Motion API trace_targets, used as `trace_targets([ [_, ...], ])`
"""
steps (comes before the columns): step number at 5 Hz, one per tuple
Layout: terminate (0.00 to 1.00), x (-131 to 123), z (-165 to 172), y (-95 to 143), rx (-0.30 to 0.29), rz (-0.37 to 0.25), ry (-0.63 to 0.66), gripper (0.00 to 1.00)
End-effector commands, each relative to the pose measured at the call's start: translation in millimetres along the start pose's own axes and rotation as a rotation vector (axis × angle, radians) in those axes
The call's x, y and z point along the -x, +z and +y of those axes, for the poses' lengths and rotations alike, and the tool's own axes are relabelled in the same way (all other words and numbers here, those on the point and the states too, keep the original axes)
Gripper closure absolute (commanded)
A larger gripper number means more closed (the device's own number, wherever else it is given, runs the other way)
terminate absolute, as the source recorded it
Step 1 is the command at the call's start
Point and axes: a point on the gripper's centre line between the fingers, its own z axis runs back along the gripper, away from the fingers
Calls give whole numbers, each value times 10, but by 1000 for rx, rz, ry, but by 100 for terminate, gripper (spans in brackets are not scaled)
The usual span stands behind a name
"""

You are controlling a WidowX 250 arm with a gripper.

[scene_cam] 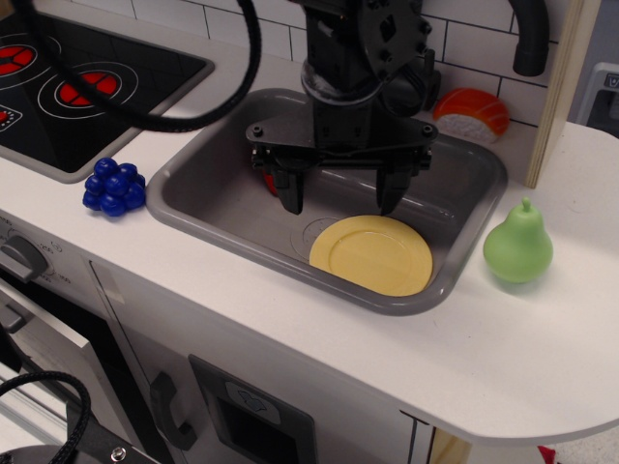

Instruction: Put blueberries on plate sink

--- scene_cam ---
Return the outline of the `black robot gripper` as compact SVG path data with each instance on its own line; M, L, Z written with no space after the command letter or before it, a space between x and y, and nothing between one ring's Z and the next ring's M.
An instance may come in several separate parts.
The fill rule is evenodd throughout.
M246 130L253 164L272 171L280 203L294 215L303 212L305 178L314 167L377 170L380 214L392 213L414 172L429 168L437 136L434 125L394 116L379 103L335 107L317 101Z

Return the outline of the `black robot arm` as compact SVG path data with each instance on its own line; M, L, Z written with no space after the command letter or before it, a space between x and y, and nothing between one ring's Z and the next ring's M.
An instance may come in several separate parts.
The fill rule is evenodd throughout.
M273 178L285 210L303 210L314 167L373 170L376 201L391 213L431 163L438 135L415 120L441 84L431 25L419 1L305 1L308 101L247 129L252 164Z

